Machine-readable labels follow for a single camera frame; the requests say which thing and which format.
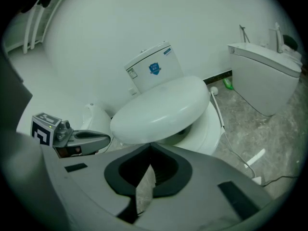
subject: green object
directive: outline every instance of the green object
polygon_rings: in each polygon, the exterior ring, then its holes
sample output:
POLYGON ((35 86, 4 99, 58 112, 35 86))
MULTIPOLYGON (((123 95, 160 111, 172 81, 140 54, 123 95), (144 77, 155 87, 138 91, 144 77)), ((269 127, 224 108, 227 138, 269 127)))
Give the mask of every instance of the green object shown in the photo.
POLYGON ((231 81, 229 81, 229 79, 224 78, 222 81, 223 81, 223 83, 225 84, 226 88, 228 88, 228 89, 230 89, 230 90, 233 90, 232 83, 231 83, 231 81))

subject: cable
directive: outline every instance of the cable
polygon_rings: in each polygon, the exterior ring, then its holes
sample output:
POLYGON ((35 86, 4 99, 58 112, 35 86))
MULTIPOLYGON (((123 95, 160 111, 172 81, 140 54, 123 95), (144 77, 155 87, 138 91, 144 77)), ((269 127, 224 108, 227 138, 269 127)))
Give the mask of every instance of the cable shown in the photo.
POLYGON ((283 175, 283 176, 278 177, 278 178, 275 179, 275 180, 270 180, 269 182, 267 182, 267 183, 265 183, 264 185, 262 185, 262 187, 266 187, 266 186, 270 185, 271 183, 273 183, 273 182, 275 182, 275 181, 278 181, 278 180, 281 179, 281 178, 295 179, 295 178, 298 178, 298 176, 285 176, 285 175, 283 175))
POLYGON ((106 149, 106 151, 102 152, 102 154, 103 154, 103 153, 106 153, 106 152, 108 151, 109 147, 111 146, 112 141, 114 141, 114 138, 115 138, 115 137, 112 138, 112 140, 111 140, 110 143, 109 143, 108 148, 106 149))
POLYGON ((253 178, 256 178, 257 177, 257 175, 256 175, 256 172, 254 171, 254 169, 253 168, 251 168, 250 167, 250 165, 248 165, 246 162, 245 162, 245 160, 238 154, 238 153, 236 153, 234 150, 233 150, 233 148, 232 148, 232 146, 231 146, 231 143, 230 143, 230 141, 228 140, 228 137, 227 137, 227 135, 226 135, 226 132, 224 132, 224 134, 225 134, 225 136, 226 136, 226 139, 227 139, 227 141, 228 141, 228 144, 229 144, 229 150, 233 153, 233 154, 235 154, 245 165, 247 165, 247 167, 249 167, 250 169, 251 169, 251 171, 253 172, 253 178))

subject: black rubber pad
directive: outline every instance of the black rubber pad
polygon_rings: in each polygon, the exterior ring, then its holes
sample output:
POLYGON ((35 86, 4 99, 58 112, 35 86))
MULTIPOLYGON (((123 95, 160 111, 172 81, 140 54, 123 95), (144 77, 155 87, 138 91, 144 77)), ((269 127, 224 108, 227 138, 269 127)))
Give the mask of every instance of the black rubber pad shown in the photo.
POLYGON ((218 187, 242 220, 259 211, 258 207, 232 181, 219 184, 218 187))
POLYGON ((73 172, 73 171, 76 171, 76 170, 80 170, 80 169, 85 168, 85 167, 87 167, 87 165, 82 163, 82 164, 75 164, 75 165, 71 165, 71 166, 66 166, 64 168, 69 173, 69 172, 73 172))

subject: blue sticker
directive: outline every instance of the blue sticker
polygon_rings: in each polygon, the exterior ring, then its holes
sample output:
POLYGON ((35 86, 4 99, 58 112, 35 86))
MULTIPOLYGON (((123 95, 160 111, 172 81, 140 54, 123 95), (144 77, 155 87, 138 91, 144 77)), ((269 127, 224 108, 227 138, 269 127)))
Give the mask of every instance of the blue sticker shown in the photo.
POLYGON ((154 75, 158 75, 159 70, 161 70, 161 68, 159 67, 158 63, 151 64, 149 66, 149 69, 151 71, 151 74, 154 74, 154 75))
POLYGON ((168 53, 170 53, 170 51, 171 51, 171 49, 169 48, 168 50, 166 50, 166 51, 164 52, 164 54, 167 56, 168 53))

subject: toilet lid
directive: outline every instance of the toilet lid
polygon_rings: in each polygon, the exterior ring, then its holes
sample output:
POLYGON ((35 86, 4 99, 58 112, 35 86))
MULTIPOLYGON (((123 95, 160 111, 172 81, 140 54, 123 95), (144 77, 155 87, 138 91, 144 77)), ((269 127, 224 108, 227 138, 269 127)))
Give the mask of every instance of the toilet lid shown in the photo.
POLYGON ((289 76, 299 77, 302 71, 291 59, 270 49, 251 43, 235 43, 228 46, 233 48, 233 52, 230 53, 256 60, 289 76))
POLYGON ((127 103, 113 117, 110 128, 116 138, 127 144, 161 140, 196 121, 209 100, 208 89, 201 79, 178 78, 127 103))

